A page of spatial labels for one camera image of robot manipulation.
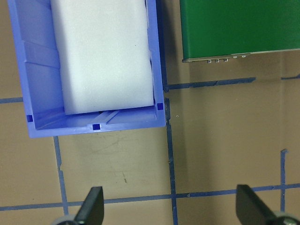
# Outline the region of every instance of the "green circuit board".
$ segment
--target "green circuit board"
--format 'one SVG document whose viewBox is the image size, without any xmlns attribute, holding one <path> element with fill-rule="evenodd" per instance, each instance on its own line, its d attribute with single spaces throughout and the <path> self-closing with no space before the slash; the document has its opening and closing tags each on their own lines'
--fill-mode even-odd
<svg viewBox="0 0 300 225">
<path fill-rule="evenodd" d="M 180 0 L 183 61 L 300 49 L 300 0 Z"/>
</svg>

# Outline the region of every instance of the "tan surface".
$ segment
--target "tan surface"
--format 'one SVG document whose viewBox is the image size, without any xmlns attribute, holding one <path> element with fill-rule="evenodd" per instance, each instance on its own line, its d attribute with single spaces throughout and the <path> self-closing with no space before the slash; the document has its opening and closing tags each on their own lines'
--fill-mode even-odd
<svg viewBox="0 0 300 225">
<path fill-rule="evenodd" d="M 170 91 L 177 193 L 280 183 L 280 83 Z"/>
<path fill-rule="evenodd" d="M 165 58 L 168 84 L 227 80 L 245 77 L 276 79 L 300 74 L 300 51 L 255 54 L 227 63 L 206 61 L 182 63 L 180 6 L 178 0 L 163 0 Z"/>
<path fill-rule="evenodd" d="M 0 211 L 4 225 L 50 225 L 64 215 L 62 208 Z"/>
<path fill-rule="evenodd" d="M 289 151 L 285 162 L 286 183 L 300 183 L 300 80 L 286 80 L 283 84 L 283 146 Z"/>
<path fill-rule="evenodd" d="M 0 104 L 0 206 L 61 202 L 52 138 L 30 139 L 22 103 Z"/>
<path fill-rule="evenodd" d="M 257 193 L 271 210 L 280 209 L 280 191 Z M 219 195 L 177 200 L 179 225 L 240 225 L 235 214 L 235 195 Z"/>
<path fill-rule="evenodd" d="M 166 129 L 59 137 L 68 201 L 82 201 L 90 187 L 105 199 L 170 193 Z"/>
<path fill-rule="evenodd" d="M 285 211 L 300 219 L 300 189 L 285 191 Z"/>
<path fill-rule="evenodd" d="M 181 63 L 178 0 L 163 0 L 169 84 L 257 77 L 251 84 L 172 90 L 177 193 L 280 184 L 280 151 L 287 148 L 286 183 L 299 183 L 300 51 L 252 55 L 219 64 Z M 20 97 L 7 1 L 0 1 L 0 98 Z M 23 105 L 0 105 L 0 207 L 61 202 L 52 138 L 29 139 Z M 170 193 L 165 128 L 59 137 L 69 201 L 91 186 L 105 198 Z M 258 192 L 279 210 L 280 191 Z M 239 224 L 234 195 L 178 200 L 181 225 Z M 300 217 L 298 189 L 286 191 L 286 211 Z M 79 207 L 69 207 L 75 214 Z M 62 208 L 0 211 L 6 225 L 50 224 Z M 171 225 L 171 200 L 105 205 L 105 224 Z"/>
<path fill-rule="evenodd" d="M 0 15 L 0 98 L 21 97 L 15 46 L 6 0 L 0 1 Z"/>
<path fill-rule="evenodd" d="M 103 225 L 172 225 L 171 200 L 105 204 Z M 69 207 L 76 214 L 79 206 Z"/>
</svg>

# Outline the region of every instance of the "foam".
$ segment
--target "foam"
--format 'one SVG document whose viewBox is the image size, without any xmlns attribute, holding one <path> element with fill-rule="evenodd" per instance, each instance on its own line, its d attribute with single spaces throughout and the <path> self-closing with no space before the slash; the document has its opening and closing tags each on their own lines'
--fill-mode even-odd
<svg viewBox="0 0 300 225">
<path fill-rule="evenodd" d="M 153 105 L 144 0 L 51 0 L 66 114 Z"/>
</svg>

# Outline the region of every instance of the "square hole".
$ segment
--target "square hole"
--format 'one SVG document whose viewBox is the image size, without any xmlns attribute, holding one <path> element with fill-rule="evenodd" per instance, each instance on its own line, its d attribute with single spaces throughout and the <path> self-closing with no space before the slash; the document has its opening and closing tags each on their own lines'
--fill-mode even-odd
<svg viewBox="0 0 300 225">
<path fill-rule="evenodd" d="M 163 110 L 164 109 L 164 104 L 163 103 L 158 103 L 157 104 L 157 110 Z"/>
<path fill-rule="evenodd" d="M 32 117 L 32 115 L 27 115 L 26 118 L 27 118 L 27 122 L 28 122 L 28 123 L 33 122 L 33 117 Z"/>
<path fill-rule="evenodd" d="M 93 130 L 100 130 L 100 124 L 93 124 Z"/>
</svg>

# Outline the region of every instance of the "blue grid line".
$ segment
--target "blue grid line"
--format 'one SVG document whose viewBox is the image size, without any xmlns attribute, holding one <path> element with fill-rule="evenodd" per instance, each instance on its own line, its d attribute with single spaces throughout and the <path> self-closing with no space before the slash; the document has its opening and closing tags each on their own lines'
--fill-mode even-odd
<svg viewBox="0 0 300 225">
<path fill-rule="evenodd" d="M 57 208 L 57 207 L 62 207 L 62 203 L 60 202 L 60 203 L 4 206 L 4 207 L 0 207 L 0 211 L 31 210 L 31 209 L 44 209 L 44 208 Z"/>
<path fill-rule="evenodd" d="M 281 80 L 291 80 L 291 79 L 299 79 L 299 78 L 300 78 L 300 74 L 297 76 L 282 77 Z"/>
<path fill-rule="evenodd" d="M 175 170 L 174 170 L 174 157 L 173 157 L 173 142 L 172 142 L 172 128 L 170 124 L 171 109 L 170 99 L 165 99 L 165 115 L 166 115 L 166 130 L 167 130 L 167 141 L 168 141 L 168 155 L 169 155 L 169 170 L 170 170 L 170 186 L 172 196 L 172 214 L 173 224 L 178 224 L 177 216 L 177 200 L 176 200 L 176 186 L 175 186 Z"/>
<path fill-rule="evenodd" d="M 253 187 L 252 190 L 254 190 L 255 192 L 259 192 L 259 191 L 273 191 L 273 190 L 282 190 L 282 189 L 291 189 L 291 188 L 300 188 L 300 183 L 289 184 L 289 185 Z M 181 193 L 181 194 L 177 194 L 176 197 L 177 198 L 192 198 L 192 197 L 209 197 L 209 196 L 233 195 L 233 194 L 236 194 L 236 189 L 222 190 L 222 191 Z"/>
<path fill-rule="evenodd" d="M 260 191 L 274 191 L 274 190 L 293 189 L 293 188 L 300 188 L 300 183 L 288 184 L 288 185 L 261 186 L 261 187 L 254 187 L 252 189 L 255 192 L 260 192 Z M 181 194 L 176 194 L 176 198 L 194 198 L 194 197 L 198 198 L 198 197 L 233 195 L 233 194 L 236 194 L 236 189 L 222 190 L 222 191 L 209 191 L 209 192 L 181 193 Z M 111 203 L 128 203 L 128 202 L 172 199 L 173 196 L 174 195 L 151 195 L 151 196 L 141 196 L 141 197 L 105 199 L 104 203 L 111 204 Z M 81 206 L 82 203 L 83 202 L 68 202 L 67 206 Z M 0 207 L 0 211 L 28 210 L 28 209 L 40 209 L 40 208 L 57 208 L 57 207 L 63 207 L 63 203 L 60 202 L 60 203 L 4 206 L 4 207 Z"/>
<path fill-rule="evenodd" d="M 280 183 L 285 185 L 285 155 L 288 153 L 287 149 L 280 152 Z M 285 189 L 281 189 L 280 193 L 280 211 L 285 211 Z"/>
<path fill-rule="evenodd" d="M 248 78 L 220 80 L 220 81 L 205 81 L 205 82 L 170 84 L 167 86 L 167 91 L 175 90 L 175 89 L 185 89 L 185 88 L 222 86 L 222 85 L 238 84 L 238 83 L 252 83 L 255 80 L 256 80 L 255 77 L 248 77 Z"/>
<path fill-rule="evenodd" d="M 22 97 L 1 98 L 0 104 L 23 102 Z"/>
<path fill-rule="evenodd" d="M 63 209 L 64 209 L 64 214 L 68 215 L 69 214 L 69 212 L 68 212 L 68 201 L 67 201 L 67 194 L 66 194 L 66 188 L 65 188 L 64 174 L 63 174 L 63 171 L 60 170 L 61 155 L 60 155 L 60 143 L 59 143 L 59 140 L 58 140 L 58 136 L 54 136 L 53 140 L 54 140 L 54 146 L 55 146 L 58 177 L 60 179 L 60 192 L 61 192 L 62 206 L 63 206 Z"/>
</svg>

